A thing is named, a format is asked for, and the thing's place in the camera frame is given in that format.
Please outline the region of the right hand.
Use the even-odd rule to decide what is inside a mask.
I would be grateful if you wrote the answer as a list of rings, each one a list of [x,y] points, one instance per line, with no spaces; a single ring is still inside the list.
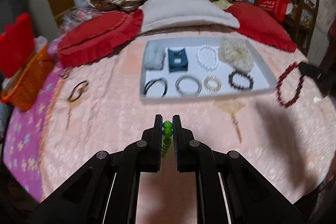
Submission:
[[[331,182],[331,180],[333,180],[335,176],[336,176],[336,155],[334,155],[331,161],[330,168],[325,179],[327,182]]]

